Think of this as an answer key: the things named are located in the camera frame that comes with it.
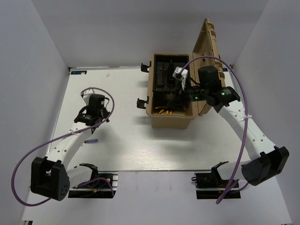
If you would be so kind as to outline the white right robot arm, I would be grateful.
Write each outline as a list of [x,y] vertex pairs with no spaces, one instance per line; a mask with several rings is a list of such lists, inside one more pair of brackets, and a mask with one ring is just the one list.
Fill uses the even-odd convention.
[[242,179],[252,186],[280,174],[289,158],[286,147],[278,147],[246,113],[246,104],[230,86],[224,87],[213,66],[198,69],[199,83],[185,88],[191,101],[206,101],[231,126],[250,158],[240,162],[237,169]]

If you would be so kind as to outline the tan plastic toolbox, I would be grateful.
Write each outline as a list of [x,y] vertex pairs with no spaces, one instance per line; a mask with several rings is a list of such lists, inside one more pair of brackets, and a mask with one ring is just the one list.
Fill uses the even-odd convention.
[[[216,60],[216,58],[219,57],[219,54],[214,24],[209,19],[204,20],[192,55],[188,54],[188,56],[189,61],[182,67],[188,71],[186,87],[196,86],[196,84],[199,83],[198,69],[205,66],[214,66],[218,70],[218,77],[222,86],[225,86],[223,64]],[[181,84],[174,94],[154,93],[152,90],[154,54],[152,55],[148,66],[144,64],[141,65],[141,71],[149,74],[147,99],[138,99],[137,108],[144,109],[146,111],[147,115],[151,119],[151,125],[153,128],[186,129],[193,119],[197,116],[206,114],[211,109],[211,106],[209,106],[206,101],[181,103],[179,99]],[[174,113],[172,115],[166,115],[165,113],[157,115],[155,107],[158,106],[165,106],[169,110],[174,111]]]

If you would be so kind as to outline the yellow black needle-nose pliers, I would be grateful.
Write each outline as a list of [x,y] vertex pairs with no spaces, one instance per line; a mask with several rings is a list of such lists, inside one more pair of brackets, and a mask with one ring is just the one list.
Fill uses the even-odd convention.
[[174,113],[174,111],[172,111],[172,110],[166,110],[166,112],[165,112],[166,115],[172,115],[173,113]]

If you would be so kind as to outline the large brown hex key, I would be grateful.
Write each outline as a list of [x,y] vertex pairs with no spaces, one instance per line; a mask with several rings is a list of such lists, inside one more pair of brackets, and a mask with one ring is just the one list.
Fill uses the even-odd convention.
[[166,73],[166,69],[165,69],[165,65],[162,65],[162,68],[160,69],[162,71],[162,83],[161,84],[157,84],[157,87],[161,87],[163,88],[165,86],[165,73]]

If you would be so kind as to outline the blue red screwdriver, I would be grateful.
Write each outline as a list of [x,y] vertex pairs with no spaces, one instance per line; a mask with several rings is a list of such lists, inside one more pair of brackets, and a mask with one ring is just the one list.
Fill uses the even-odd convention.
[[89,139],[84,141],[84,143],[98,143],[98,139]]

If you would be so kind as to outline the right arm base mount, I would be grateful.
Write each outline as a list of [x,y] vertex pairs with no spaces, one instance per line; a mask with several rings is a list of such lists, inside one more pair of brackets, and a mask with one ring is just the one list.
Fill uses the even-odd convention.
[[191,181],[195,184],[197,200],[216,200],[222,195],[229,180],[222,180],[212,172],[196,172]]

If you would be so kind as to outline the black toolbox tray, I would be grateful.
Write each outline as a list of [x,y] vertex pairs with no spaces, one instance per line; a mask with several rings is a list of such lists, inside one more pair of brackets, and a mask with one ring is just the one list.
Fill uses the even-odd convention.
[[153,92],[174,94],[181,84],[173,77],[175,68],[182,68],[188,61],[186,54],[154,54]]

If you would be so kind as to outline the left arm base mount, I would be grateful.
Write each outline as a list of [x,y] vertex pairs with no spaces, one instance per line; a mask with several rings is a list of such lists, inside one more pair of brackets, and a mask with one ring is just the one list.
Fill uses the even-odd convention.
[[68,198],[113,199],[117,191],[118,172],[98,172],[98,177],[102,179],[70,189]]

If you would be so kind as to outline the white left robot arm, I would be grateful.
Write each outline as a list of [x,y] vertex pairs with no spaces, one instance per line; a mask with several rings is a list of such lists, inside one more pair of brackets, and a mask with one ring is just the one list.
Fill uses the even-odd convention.
[[82,183],[94,187],[99,182],[98,168],[92,164],[68,167],[79,148],[109,115],[104,95],[83,94],[82,97],[86,106],[75,118],[70,136],[62,138],[51,152],[44,157],[36,157],[31,163],[30,189],[35,194],[61,201],[69,189]]

